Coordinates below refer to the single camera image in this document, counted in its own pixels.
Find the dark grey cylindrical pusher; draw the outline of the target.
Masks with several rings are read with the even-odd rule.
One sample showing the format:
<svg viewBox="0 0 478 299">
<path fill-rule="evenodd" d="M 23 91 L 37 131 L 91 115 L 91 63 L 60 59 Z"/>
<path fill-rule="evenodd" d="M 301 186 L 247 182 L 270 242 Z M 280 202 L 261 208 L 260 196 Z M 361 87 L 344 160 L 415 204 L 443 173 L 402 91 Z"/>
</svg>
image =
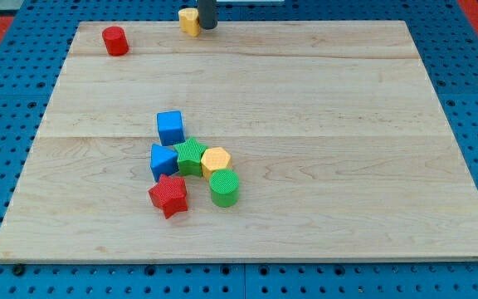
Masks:
<svg viewBox="0 0 478 299">
<path fill-rule="evenodd" d="M 217 26 L 217 1 L 197 0 L 199 24 L 202 29 L 212 30 Z"/>
</svg>

